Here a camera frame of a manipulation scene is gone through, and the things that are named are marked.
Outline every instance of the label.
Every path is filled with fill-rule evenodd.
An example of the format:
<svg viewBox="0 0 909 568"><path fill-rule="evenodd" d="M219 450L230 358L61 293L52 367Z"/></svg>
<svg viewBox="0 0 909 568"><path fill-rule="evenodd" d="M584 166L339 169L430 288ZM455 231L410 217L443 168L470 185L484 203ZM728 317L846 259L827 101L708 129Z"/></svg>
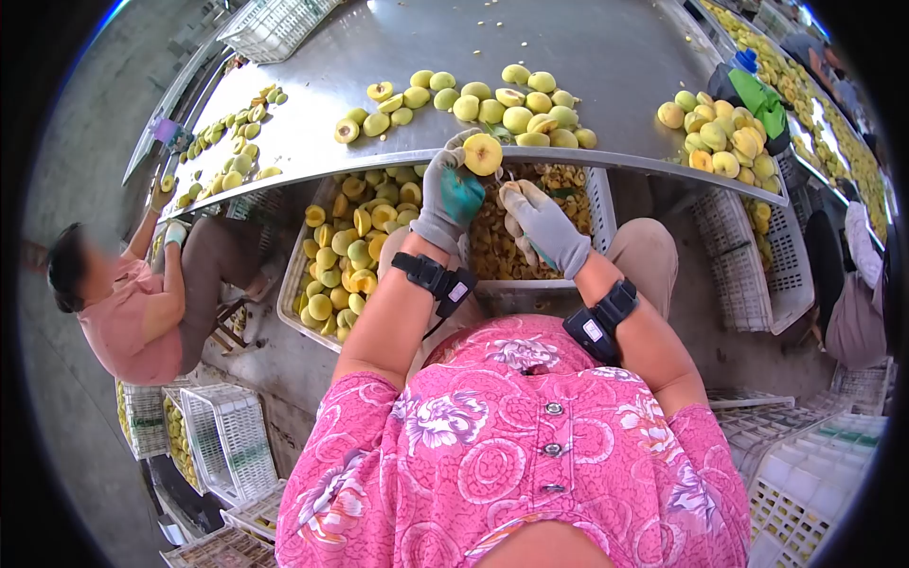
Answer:
<svg viewBox="0 0 909 568"><path fill-rule="evenodd" d="M464 297L464 294L467 294L467 286L463 282L459 282L454 285L452 291L448 293L448 299L457 304L461 301L461 298Z"/></svg>
<svg viewBox="0 0 909 568"><path fill-rule="evenodd" d="M587 320L587 323L583 325L583 328L584 333L586 333L587 337L590 337L591 341L594 343L603 338L603 332L600 331L600 326L597 325L594 320Z"/></svg>

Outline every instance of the black hair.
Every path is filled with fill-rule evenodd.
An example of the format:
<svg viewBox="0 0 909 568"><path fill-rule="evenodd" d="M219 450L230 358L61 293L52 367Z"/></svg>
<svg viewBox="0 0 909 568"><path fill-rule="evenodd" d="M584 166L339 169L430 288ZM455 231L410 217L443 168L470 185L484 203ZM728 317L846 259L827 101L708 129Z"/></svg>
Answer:
<svg viewBox="0 0 909 568"><path fill-rule="evenodd" d="M81 312L84 307L76 293L86 271L80 227L80 223L66 227L47 252L47 283L54 292L57 308L64 314Z"/></svg>

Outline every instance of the woman in pink shirt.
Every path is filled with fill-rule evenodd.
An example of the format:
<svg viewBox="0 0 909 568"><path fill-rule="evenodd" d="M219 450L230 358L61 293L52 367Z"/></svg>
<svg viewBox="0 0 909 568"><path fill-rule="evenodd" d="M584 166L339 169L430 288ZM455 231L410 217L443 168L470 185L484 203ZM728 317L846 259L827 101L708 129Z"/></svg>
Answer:
<svg viewBox="0 0 909 568"><path fill-rule="evenodd" d="M120 256L107 254L80 224L67 227L47 254L57 307L76 313L98 361L125 383L168 384L195 368L222 281L254 299L267 290L257 258L259 228L234 219L201 219L188 239L182 224L168 225L164 274L152 274L145 254L172 195L155 180L148 211Z"/></svg>
<svg viewBox="0 0 909 568"><path fill-rule="evenodd" d="M426 170L420 217L389 237L400 252L455 266L484 195L461 168L460 146L477 132ZM614 329L621 368L594 360L557 318L513 315L445 338L408 380L434 297L388 266L397 251L386 243L384 273L287 482L278 562L744 566L742 481L665 321L672 237L637 219L601 255L532 184L500 198L521 244L574 280L587 306L619 281L637 285L639 305Z"/></svg>

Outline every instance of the pink floral shirt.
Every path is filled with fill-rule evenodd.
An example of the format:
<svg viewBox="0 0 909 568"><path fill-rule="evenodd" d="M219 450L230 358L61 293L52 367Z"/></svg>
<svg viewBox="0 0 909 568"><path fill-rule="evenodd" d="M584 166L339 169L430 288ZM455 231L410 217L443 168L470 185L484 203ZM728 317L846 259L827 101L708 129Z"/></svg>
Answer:
<svg viewBox="0 0 909 568"><path fill-rule="evenodd" d="M526 523L584 531L616 566L744 566L748 506L710 410L666 420L541 315L463 330L402 393L328 390L287 482L281 566L472 566Z"/></svg>

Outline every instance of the hand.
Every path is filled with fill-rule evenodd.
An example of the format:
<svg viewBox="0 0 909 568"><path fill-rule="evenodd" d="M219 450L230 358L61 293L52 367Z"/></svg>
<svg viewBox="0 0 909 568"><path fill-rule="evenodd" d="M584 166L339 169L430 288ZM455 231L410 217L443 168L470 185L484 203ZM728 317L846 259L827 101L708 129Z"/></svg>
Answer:
<svg viewBox="0 0 909 568"><path fill-rule="evenodd" d="M165 232L165 246L168 243L177 243L179 246L183 246L183 241L186 240L186 227L182 223L177 221L171 222L167 226L167 231Z"/></svg>
<svg viewBox="0 0 909 568"><path fill-rule="evenodd" d="M508 212L505 228L527 263L536 266L536 251L566 279L574 280L590 254L590 237L578 233L555 201L527 180L503 184L499 199Z"/></svg>
<svg viewBox="0 0 909 568"><path fill-rule="evenodd" d="M458 254L457 241L467 232L485 197L474 175L460 169L464 140L481 132L472 128L449 140L423 176L423 209L411 228L449 254Z"/></svg>
<svg viewBox="0 0 909 568"><path fill-rule="evenodd" d="M151 201L151 204L149 204L149 207L151 208L152 211L154 211L155 213L158 213L158 214L161 213L161 210L164 208L165 205L170 203L170 200L172 197L174 197L174 193L175 193L173 188L167 193L164 193L163 191L161 191L161 180L158 179L157 175L152 179L151 192L152 192L152 201Z"/></svg>

